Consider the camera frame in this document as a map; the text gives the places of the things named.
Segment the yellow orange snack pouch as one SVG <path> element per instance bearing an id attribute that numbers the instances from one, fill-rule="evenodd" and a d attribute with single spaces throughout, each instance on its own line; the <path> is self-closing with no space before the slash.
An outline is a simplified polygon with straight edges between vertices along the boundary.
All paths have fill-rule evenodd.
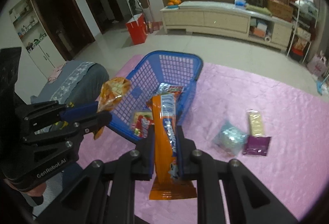
<path id="1" fill-rule="evenodd" d="M 97 112 L 113 110 L 128 93 L 130 87 L 131 82 L 124 77 L 115 77 L 103 83 Z"/>

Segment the large cracker pack green ends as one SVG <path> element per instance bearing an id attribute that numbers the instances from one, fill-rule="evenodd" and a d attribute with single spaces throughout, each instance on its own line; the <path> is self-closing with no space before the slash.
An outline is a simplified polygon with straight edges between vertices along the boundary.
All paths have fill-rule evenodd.
<path id="1" fill-rule="evenodd" d="M 131 129 L 139 138 L 146 138 L 150 126 L 154 125 L 153 114 L 150 110 L 135 111 L 132 116 Z"/>

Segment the orange snack bar wrapper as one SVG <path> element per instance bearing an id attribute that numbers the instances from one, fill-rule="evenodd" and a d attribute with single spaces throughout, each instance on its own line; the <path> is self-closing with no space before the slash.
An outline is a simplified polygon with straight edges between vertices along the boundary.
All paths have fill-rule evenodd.
<path id="1" fill-rule="evenodd" d="M 196 198 L 191 181 L 181 179 L 177 163 L 176 95 L 158 94 L 152 97 L 154 122 L 154 165 L 156 178 L 149 193 L 150 200 L 180 200 Z"/>

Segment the red silver snack bag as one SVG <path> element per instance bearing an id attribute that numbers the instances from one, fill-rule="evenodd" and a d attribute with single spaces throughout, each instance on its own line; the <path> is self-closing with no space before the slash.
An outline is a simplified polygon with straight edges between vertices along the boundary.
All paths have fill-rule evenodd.
<path id="1" fill-rule="evenodd" d="M 163 95 L 168 93 L 173 93 L 174 95 L 180 95 L 183 92 L 183 90 L 184 90 L 184 86 L 161 83 L 156 90 L 156 95 Z"/>

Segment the grey embroidered cushion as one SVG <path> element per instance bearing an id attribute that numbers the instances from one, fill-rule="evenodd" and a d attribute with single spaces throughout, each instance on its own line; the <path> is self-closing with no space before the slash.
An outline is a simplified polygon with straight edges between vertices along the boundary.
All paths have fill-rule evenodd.
<path id="1" fill-rule="evenodd" d="M 31 103 L 58 101 L 72 107 L 92 103 L 108 80 L 109 74 L 101 64 L 68 61 L 55 81 L 46 83 L 38 96 L 31 96 Z"/>

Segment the pink quilted table cloth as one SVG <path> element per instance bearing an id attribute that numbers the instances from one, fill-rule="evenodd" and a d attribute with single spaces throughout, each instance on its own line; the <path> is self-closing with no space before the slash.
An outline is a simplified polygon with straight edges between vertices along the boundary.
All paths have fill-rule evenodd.
<path id="1" fill-rule="evenodd" d="M 328 103 L 270 78 L 205 63 L 183 133 L 214 159 L 228 161 L 236 136 L 225 124 L 248 134 L 249 110 L 262 117 L 268 153 L 236 158 L 301 219 L 328 183 Z"/>

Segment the purple snack packet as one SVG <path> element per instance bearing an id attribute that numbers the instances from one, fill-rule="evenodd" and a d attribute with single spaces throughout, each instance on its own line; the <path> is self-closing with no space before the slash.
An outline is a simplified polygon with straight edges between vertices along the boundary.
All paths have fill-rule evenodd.
<path id="1" fill-rule="evenodd" d="M 243 147 L 243 155 L 267 156 L 272 137 L 249 136 Z"/>

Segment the silver blue snack packet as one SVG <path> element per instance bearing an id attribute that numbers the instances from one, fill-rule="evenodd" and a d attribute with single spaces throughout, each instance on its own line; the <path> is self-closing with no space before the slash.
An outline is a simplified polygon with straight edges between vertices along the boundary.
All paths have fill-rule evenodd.
<path id="1" fill-rule="evenodd" d="M 225 121 L 212 142 L 231 156 L 237 156 L 247 142 L 248 135 L 239 128 Z"/>

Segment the small clear cracker packet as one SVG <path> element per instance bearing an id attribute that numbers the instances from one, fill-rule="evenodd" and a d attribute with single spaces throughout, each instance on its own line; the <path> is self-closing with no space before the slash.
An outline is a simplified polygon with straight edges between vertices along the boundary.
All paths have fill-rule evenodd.
<path id="1" fill-rule="evenodd" d="M 250 135 L 253 137 L 264 137 L 264 125 L 262 115 L 258 110 L 248 110 L 248 119 L 250 127 Z"/>

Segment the blue plastic basket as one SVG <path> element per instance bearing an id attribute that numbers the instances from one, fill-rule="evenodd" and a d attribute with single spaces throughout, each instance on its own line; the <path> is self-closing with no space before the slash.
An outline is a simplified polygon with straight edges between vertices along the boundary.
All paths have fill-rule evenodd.
<path id="1" fill-rule="evenodd" d="M 181 126 L 195 97 L 203 65 L 201 57 L 195 54 L 171 51 L 148 53 L 126 76 L 131 88 L 111 111 L 112 120 L 107 127 L 132 143 L 138 142 L 139 138 L 131 129 L 133 114 L 147 109 L 147 102 L 169 85 L 183 88 L 176 100 L 176 123 Z"/>

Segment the red paper bag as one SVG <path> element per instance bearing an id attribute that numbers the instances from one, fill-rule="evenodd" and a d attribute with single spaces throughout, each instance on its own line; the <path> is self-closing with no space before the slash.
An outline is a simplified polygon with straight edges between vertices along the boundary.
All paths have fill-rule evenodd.
<path id="1" fill-rule="evenodd" d="M 142 44 L 147 39 L 147 25 L 142 13 L 133 15 L 125 24 L 134 45 Z"/>

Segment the oranges on blue plate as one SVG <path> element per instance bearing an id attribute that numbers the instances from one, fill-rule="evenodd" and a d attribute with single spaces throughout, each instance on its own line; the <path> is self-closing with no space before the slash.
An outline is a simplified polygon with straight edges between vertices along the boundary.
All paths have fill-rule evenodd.
<path id="1" fill-rule="evenodd" d="M 182 3 L 181 0 L 168 0 L 167 8 L 169 8 L 169 9 L 178 8 L 178 6 L 179 6 L 181 3 Z"/>

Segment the beige TV cabinet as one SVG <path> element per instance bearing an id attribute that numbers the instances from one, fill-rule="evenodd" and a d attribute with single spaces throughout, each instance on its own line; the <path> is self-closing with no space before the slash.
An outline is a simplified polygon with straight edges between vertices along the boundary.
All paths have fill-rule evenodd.
<path id="1" fill-rule="evenodd" d="M 186 1 L 161 10 L 164 31 L 211 34 L 246 40 L 285 52 L 293 24 L 231 3 Z"/>

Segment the pink shopping bag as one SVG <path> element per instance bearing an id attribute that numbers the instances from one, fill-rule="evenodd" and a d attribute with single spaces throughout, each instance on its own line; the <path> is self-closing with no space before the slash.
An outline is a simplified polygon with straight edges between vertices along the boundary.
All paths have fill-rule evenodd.
<path id="1" fill-rule="evenodd" d="M 320 77 L 327 70 L 327 59 L 322 52 L 320 54 L 315 54 L 313 58 L 307 63 L 308 71 Z"/>

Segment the blue tissue box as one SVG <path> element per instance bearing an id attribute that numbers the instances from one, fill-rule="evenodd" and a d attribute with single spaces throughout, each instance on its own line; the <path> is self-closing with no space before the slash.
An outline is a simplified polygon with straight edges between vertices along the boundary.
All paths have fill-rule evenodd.
<path id="1" fill-rule="evenodd" d="M 245 7 L 246 3 L 246 0 L 234 0 L 234 5 L 239 8 Z"/>

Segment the green folded cloth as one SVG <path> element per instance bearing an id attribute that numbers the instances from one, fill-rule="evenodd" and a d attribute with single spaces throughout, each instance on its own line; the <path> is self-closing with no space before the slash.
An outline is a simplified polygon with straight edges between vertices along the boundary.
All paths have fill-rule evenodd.
<path id="1" fill-rule="evenodd" d="M 259 6 L 253 6 L 251 4 L 246 4 L 245 9 L 259 14 L 264 14 L 270 17 L 272 16 L 272 12 L 266 7 L 259 7 Z"/>

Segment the brown cardboard box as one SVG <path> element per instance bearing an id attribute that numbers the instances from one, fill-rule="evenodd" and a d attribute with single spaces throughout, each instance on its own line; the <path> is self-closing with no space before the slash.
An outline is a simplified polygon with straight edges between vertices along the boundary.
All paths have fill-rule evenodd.
<path id="1" fill-rule="evenodd" d="M 277 18 L 291 22 L 293 18 L 293 8 L 278 0 L 267 0 L 267 8 Z"/>

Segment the white metal shelf rack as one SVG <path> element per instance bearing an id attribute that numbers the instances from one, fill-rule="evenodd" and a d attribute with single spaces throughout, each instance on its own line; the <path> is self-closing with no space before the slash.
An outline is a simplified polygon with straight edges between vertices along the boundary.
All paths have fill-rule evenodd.
<path id="1" fill-rule="evenodd" d="M 319 9 L 314 0 L 288 0 L 293 8 L 292 34 L 289 40 L 287 56 L 304 63 L 316 37 Z"/>

